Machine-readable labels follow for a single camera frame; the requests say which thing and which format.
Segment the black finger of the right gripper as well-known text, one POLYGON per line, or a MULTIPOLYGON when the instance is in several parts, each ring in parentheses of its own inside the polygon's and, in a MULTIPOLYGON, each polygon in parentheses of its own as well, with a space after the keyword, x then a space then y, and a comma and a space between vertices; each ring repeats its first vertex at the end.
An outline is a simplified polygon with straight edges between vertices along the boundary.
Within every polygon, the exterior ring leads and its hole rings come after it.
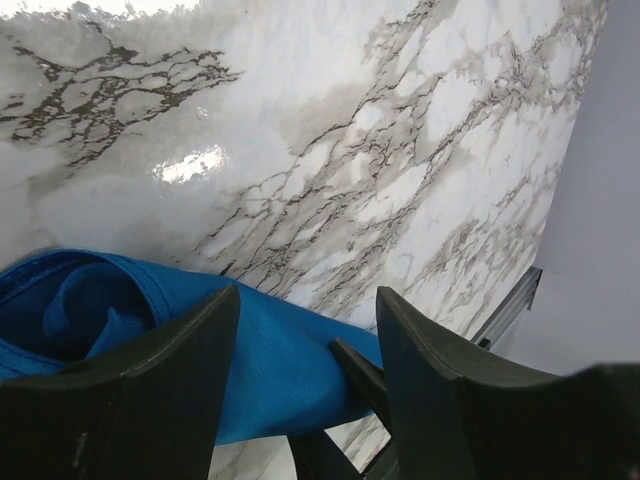
MULTIPOLYGON (((384 372, 340 339, 330 349, 350 385, 372 408, 387 431, 392 430, 384 372)), ((301 480, 367 479, 393 480, 400 477, 394 444, 388 441, 360 472, 324 431, 291 436, 289 446, 296 476, 301 480)))

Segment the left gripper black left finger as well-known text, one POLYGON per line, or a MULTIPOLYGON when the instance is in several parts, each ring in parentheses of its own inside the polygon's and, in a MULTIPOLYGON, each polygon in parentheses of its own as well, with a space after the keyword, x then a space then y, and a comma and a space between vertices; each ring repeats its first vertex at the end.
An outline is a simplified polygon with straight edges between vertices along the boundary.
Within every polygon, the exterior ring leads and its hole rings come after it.
POLYGON ((206 478, 239 313, 229 286, 56 375, 2 382, 2 478, 206 478))

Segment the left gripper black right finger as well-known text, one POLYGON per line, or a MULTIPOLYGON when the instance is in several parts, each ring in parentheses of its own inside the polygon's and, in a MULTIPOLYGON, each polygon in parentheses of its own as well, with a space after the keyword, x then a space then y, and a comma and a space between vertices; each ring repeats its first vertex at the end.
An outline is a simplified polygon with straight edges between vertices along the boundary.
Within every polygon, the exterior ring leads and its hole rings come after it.
POLYGON ((376 315, 405 478, 638 477, 637 365, 535 370, 426 318, 388 287, 376 315))

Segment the blue cloth napkin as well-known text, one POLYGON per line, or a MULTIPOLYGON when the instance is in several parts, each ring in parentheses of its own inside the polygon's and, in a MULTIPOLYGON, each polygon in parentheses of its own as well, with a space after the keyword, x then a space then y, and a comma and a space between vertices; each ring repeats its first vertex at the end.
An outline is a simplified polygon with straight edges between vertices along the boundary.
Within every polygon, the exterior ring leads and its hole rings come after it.
MULTIPOLYGON (((50 250, 1 275, 1 375, 52 375, 187 313, 224 276, 116 254, 50 250)), ((375 365, 375 334, 247 285, 217 434, 220 445, 324 430, 366 416, 330 351, 336 339, 375 365)))

